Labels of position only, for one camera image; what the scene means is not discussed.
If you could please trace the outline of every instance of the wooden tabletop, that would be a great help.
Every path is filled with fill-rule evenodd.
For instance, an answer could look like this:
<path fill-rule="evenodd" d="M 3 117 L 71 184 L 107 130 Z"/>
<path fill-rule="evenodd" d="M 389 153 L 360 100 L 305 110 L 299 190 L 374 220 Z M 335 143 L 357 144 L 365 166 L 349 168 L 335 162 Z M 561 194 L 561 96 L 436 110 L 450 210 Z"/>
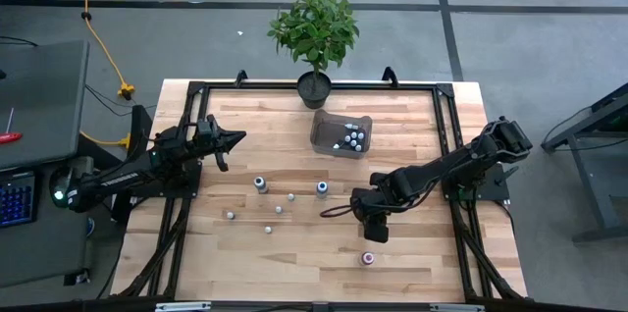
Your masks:
<path fill-rule="evenodd" d="M 188 82 L 164 81 L 153 133 L 177 124 Z M 480 87 L 475 82 L 455 82 L 453 87 L 468 142 L 487 122 Z M 319 217 L 326 208 L 347 204 L 354 187 L 368 188 L 371 173 L 421 165 L 441 156 L 429 92 L 334 90 L 326 111 L 373 119 L 371 148 L 361 160 L 312 150 L 314 112 L 303 106 L 295 91 L 212 90 L 209 99 L 208 112 L 223 129 L 246 130 L 247 136 L 226 156 L 228 172 L 218 170 L 213 156 L 203 161 L 177 299 L 463 300 L 451 217 L 440 186 L 417 209 L 389 217 L 388 243 L 361 237 L 352 214 Z M 267 194 L 258 194 L 253 186 L 257 176 L 267 180 Z M 324 200 L 316 197 L 319 181 L 329 184 Z M 293 202 L 287 199 L 289 193 L 296 196 Z M 127 287 L 154 252 L 163 206 L 163 199 L 152 198 L 131 213 L 112 293 Z M 276 214 L 276 206 L 284 213 Z M 229 211 L 235 220 L 227 219 Z M 513 288 L 525 294 L 507 216 L 491 202 L 478 203 L 478 215 L 488 256 Z M 273 228 L 271 234 L 264 233 L 266 226 Z M 375 263 L 368 267 L 358 263 L 365 251 L 375 254 Z M 165 262 L 169 267 L 170 253 Z M 480 293 L 477 264 L 475 259 L 469 262 Z"/>

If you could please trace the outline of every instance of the keyboard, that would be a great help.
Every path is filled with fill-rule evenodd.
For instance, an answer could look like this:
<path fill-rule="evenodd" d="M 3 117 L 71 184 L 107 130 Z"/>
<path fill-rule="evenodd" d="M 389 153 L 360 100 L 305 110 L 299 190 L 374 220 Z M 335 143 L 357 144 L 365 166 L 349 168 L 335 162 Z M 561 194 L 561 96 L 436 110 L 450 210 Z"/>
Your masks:
<path fill-rule="evenodd" d="M 36 219 L 35 173 L 0 174 L 0 228 Z"/>

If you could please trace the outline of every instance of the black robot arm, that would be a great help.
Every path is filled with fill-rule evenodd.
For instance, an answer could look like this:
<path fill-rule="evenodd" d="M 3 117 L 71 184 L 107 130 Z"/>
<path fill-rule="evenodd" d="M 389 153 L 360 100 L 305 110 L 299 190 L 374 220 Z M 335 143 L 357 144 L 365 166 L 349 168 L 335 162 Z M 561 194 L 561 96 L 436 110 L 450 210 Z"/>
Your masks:
<path fill-rule="evenodd" d="M 187 140 L 189 127 L 195 127 L 191 140 Z M 57 183 L 51 183 L 53 200 L 57 206 L 81 213 L 125 190 L 131 190 L 132 195 L 138 197 L 177 193 L 177 188 L 189 186 L 190 180 L 197 178 L 193 175 L 200 172 L 199 159 L 204 156 L 214 154 L 220 170 L 227 171 L 223 154 L 229 153 L 245 136 L 245 131 L 221 129 L 212 115 L 195 124 L 181 121 L 178 127 L 158 133 L 151 149 L 114 169 L 79 179 L 69 173 Z"/>
<path fill-rule="evenodd" d="M 500 118 L 487 124 L 470 143 L 429 164 L 372 174 L 369 184 L 375 188 L 354 188 L 351 211 L 364 225 L 366 239 L 386 242 L 387 216 L 418 206 L 438 182 L 457 189 L 477 187 L 495 163 L 523 160 L 531 148 L 532 143 L 516 122 Z"/>

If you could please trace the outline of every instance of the clear plastic container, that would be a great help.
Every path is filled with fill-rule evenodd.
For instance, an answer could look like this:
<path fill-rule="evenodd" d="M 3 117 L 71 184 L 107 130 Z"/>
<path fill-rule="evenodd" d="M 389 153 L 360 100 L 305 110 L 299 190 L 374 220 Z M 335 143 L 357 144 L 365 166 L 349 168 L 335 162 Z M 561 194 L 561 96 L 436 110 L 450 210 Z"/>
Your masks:
<path fill-rule="evenodd" d="M 371 145 L 372 128 L 373 120 L 368 116 L 353 118 L 318 110 L 314 114 L 310 142 L 317 153 L 361 159 Z"/>

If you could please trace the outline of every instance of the concrete floor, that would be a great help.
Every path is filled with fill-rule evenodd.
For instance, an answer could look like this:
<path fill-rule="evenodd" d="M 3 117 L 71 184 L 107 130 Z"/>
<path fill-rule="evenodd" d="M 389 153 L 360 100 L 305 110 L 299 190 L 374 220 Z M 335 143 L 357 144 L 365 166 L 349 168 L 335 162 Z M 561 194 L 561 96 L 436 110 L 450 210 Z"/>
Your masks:
<path fill-rule="evenodd" d="M 185 0 L 289 2 L 292 0 Z M 438 0 L 349 0 L 352 3 L 422 3 Z M 450 4 L 626 6 L 628 0 L 449 0 Z M 135 100 L 156 103 L 163 78 L 296 78 L 306 66 L 276 56 L 266 37 L 274 11 L 93 9 L 92 24 L 123 74 L 137 87 Z M 0 34 L 46 44 L 92 43 L 87 82 L 107 95 L 119 86 L 105 56 L 80 20 L 80 8 L 0 8 Z M 331 78 L 376 79 L 392 66 L 402 79 L 452 80 L 440 13 L 359 11 L 362 37 Z M 490 119 L 517 120 L 535 144 L 509 180 L 511 211 L 523 273 L 531 297 L 554 303 L 625 309 L 628 239 L 574 245 L 574 234 L 595 221 L 569 153 L 547 155 L 545 133 L 576 110 L 628 81 L 626 15 L 453 14 L 465 80 L 478 81 Z M 0 52 L 13 46 L 0 46 Z M 85 96 L 82 129 L 102 139 L 123 137 L 129 118 L 118 118 Z M 122 156 L 119 149 L 112 149 Z M 0 304 L 93 298 L 114 264 L 121 239 L 101 215 L 92 240 L 93 281 L 61 287 L 49 280 L 0 289 Z"/>

